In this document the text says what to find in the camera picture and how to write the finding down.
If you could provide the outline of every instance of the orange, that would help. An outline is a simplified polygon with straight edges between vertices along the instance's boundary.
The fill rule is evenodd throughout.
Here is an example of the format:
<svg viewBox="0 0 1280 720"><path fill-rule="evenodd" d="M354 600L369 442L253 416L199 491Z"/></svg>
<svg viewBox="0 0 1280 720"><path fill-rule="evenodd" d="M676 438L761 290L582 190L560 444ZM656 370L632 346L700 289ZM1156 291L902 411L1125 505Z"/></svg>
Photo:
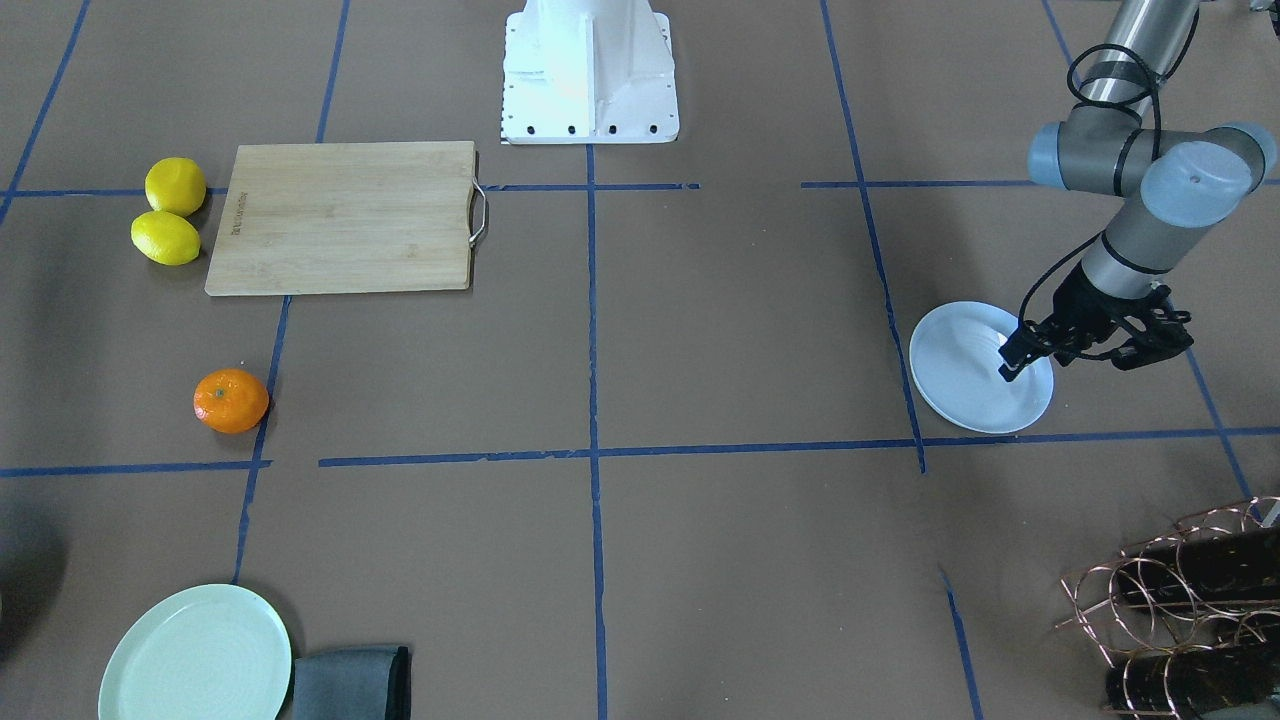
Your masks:
<svg viewBox="0 0 1280 720"><path fill-rule="evenodd" d="M205 375L196 384L193 405L200 421L220 433L243 433L266 414L266 386L237 368L224 368Z"/></svg>

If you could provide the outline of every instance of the folded cloth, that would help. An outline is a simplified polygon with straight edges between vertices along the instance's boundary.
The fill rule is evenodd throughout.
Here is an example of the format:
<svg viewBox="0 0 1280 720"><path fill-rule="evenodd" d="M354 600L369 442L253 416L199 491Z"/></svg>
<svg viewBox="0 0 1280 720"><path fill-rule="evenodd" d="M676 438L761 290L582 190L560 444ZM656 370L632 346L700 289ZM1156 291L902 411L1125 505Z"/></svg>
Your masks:
<svg viewBox="0 0 1280 720"><path fill-rule="evenodd" d="M293 662L294 720L408 720L408 648L362 646Z"/></svg>

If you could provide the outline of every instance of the metal handle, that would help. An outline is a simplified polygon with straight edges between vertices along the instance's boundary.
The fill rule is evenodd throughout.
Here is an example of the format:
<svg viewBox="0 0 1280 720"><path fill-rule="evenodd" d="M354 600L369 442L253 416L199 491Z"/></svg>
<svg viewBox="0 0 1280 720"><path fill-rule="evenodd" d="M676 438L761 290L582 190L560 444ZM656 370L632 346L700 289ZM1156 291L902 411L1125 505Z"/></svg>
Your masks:
<svg viewBox="0 0 1280 720"><path fill-rule="evenodd" d="M471 178L471 187L476 188L476 192L480 195L480 202L481 202L480 227L471 233L471 240L470 240L471 250L475 250L476 246L480 245L480 240L483 240L485 233L489 232L489 196L484 193L484 188L480 187L480 183L476 182L476 178Z"/></svg>

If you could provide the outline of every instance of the yellow lemon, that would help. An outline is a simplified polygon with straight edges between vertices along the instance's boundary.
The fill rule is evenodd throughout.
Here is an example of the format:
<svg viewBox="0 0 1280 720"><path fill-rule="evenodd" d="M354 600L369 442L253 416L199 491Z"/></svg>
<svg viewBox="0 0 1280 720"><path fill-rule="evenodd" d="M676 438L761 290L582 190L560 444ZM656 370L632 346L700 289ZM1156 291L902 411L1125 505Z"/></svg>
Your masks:
<svg viewBox="0 0 1280 720"><path fill-rule="evenodd" d="M129 234L134 247L161 265L183 265L200 255L200 233L173 213L142 213L133 220Z"/></svg>
<svg viewBox="0 0 1280 720"><path fill-rule="evenodd" d="M147 202L186 218L205 204L205 173L191 158L165 158L147 170Z"/></svg>

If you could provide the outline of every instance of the round plate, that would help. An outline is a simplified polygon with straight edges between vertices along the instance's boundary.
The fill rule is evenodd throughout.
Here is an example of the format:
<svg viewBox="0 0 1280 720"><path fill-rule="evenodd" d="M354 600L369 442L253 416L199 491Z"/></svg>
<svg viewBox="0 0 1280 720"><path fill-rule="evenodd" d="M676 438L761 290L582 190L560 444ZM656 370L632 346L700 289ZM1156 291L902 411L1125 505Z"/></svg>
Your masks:
<svg viewBox="0 0 1280 720"><path fill-rule="evenodd" d="M100 720L273 720L289 685L289 637L265 600L236 585L184 589L120 639Z"/></svg>
<svg viewBox="0 0 1280 720"><path fill-rule="evenodd" d="M1000 346L1015 329L1018 318L983 302L950 302L920 319L911 333L911 379L929 407L961 428L992 434L1039 419L1053 396L1048 357L1011 383L1000 377Z"/></svg>

